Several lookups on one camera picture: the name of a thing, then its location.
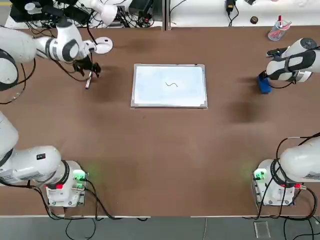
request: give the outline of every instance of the white desk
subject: white desk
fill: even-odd
[[[171,8],[181,0],[171,0]],[[256,0],[249,5],[244,0],[237,0],[239,16],[233,21],[236,27],[273,26],[282,15],[282,19],[292,21],[293,26],[320,25],[319,0]],[[250,23],[252,16],[258,17],[258,23]],[[224,0],[187,0],[171,13],[172,27],[227,27],[228,15]]]

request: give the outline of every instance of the power adapter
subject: power adapter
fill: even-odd
[[[235,0],[225,0],[225,10],[228,13],[228,16],[234,10],[235,3]]]

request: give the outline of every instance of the gray floor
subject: gray floor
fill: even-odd
[[[0,6],[0,24],[6,23],[10,6]],[[271,240],[284,240],[283,219],[269,219],[268,227]],[[67,240],[65,228],[69,221],[54,221],[47,217],[0,218],[1,240]],[[320,232],[320,225],[312,220],[314,231]],[[112,221],[105,219],[97,223],[93,240],[202,240],[205,218],[190,217],[153,217],[146,222],[136,219]],[[287,239],[298,234],[310,234],[308,222],[287,224]],[[69,235],[76,240],[90,236],[93,223],[90,219],[73,221]],[[254,221],[242,218],[208,218],[206,240],[254,240],[256,233]],[[311,236],[298,240],[311,240]]]

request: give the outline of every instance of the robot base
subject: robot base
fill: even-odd
[[[97,54],[106,54],[114,47],[112,40],[105,36],[98,37],[95,41],[97,43],[95,53]]]
[[[81,178],[88,179],[88,174],[75,161],[66,162],[69,165],[69,177],[62,188],[45,188],[49,206],[72,208],[85,203],[87,182],[77,179],[79,179],[79,175]]]
[[[290,206],[293,203],[295,194],[294,187],[284,188],[283,186],[278,185],[274,180],[272,180],[266,191],[267,185],[272,179],[270,172],[270,166],[272,162],[272,159],[262,161],[253,173],[254,178],[261,178],[260,180],[254,180],[252,178],[253,192],[256,203],[260,204],[265,194],[262,203],[263,205],[280,206],[282,204],[283,206]]]

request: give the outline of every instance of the white label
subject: white label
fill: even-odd
[[[305,179],[320,180],[320,173],[319,173],[319,172],[311,171],[311,172],[309,172],[304,178],[305,178]]]
[[[31,173],[29,173],[27,176],[22,176],[22,177],[20,177],[19,176],[19,178],[21,179],[21,180],[32,180],[32,179],[36,179],[36,178],[41,178],[41,177],[43,177],[44,175],[42,175],[42,174],[40,174],[40,172],[38,172],[38,171],[35,171],[35,172],[31,172]]]
[[[16,179],[14,178],[12,172],[13,172],[12,169],[1,172],[0,179],[5,181],[8,184],[16,182]]]

